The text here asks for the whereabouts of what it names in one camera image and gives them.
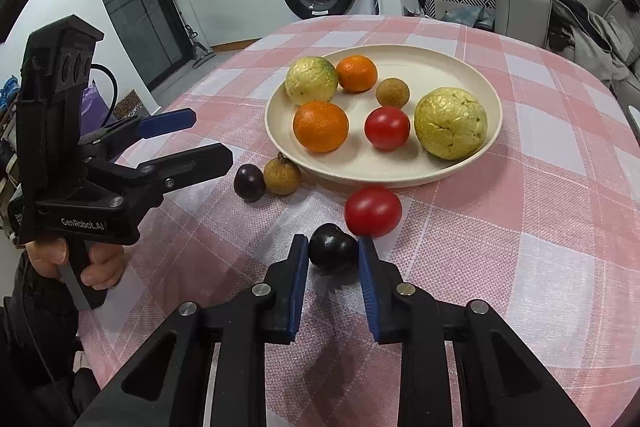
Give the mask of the person's left hand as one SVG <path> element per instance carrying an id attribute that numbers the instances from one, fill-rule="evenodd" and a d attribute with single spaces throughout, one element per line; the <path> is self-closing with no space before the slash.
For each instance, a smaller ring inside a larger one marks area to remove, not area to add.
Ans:
<path id="1" fill-rule="evenodd" d="M 81 268 L 79 280 L 97 291 L 115 286 L 124 273 L 127 256 L 124 247 L 94 243 L 87 258 L 74 251 L 65 239 L 48 237 L 26 244 L 26 253 L 34 269 L 43 277 L 59 280 L 65 267 Z"/>

